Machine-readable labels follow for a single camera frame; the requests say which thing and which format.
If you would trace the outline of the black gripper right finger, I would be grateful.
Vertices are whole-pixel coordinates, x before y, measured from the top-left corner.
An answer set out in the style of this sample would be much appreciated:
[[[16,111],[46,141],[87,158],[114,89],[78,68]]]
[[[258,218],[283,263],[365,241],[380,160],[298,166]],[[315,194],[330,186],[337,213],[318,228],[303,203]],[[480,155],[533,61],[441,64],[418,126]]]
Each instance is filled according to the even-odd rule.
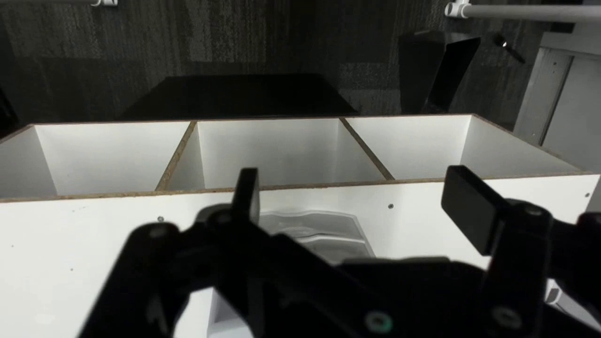
[[[518,226],[533,235],[548,235],[553,226],[548,211],[503,198],[465,166],[446,170],[441,209],[482,256],[493,252],[503,226]]]

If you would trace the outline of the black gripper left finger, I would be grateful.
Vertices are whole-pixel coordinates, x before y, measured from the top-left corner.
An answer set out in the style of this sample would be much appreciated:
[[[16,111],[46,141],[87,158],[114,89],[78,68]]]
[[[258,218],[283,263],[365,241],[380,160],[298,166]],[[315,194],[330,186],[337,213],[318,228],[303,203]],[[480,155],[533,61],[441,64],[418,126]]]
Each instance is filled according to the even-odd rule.
[[[258,213],[260,213],[258,171],[255,168],[243,168],[238,173],[234,196],[230,202],[230,213],[236,224],[258,222]]]

